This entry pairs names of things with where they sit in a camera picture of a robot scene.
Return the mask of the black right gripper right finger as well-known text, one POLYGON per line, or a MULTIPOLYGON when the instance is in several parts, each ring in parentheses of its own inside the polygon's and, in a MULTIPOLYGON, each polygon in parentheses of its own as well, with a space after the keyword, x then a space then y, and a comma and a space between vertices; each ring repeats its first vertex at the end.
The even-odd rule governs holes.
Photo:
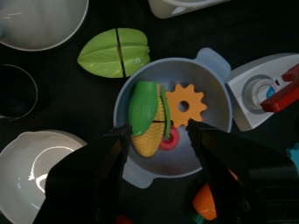
POLYGON ((299 224, 295 163, 263 144, 189 121, 218 224, 299 224))

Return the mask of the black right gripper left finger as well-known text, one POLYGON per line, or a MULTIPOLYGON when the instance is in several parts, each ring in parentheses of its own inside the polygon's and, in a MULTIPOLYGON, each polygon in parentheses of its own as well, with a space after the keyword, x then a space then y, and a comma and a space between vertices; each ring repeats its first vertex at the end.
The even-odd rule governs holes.
POLYGON ((114 128, 52 168, 32 224, 116 224, 131 127, 114 128))

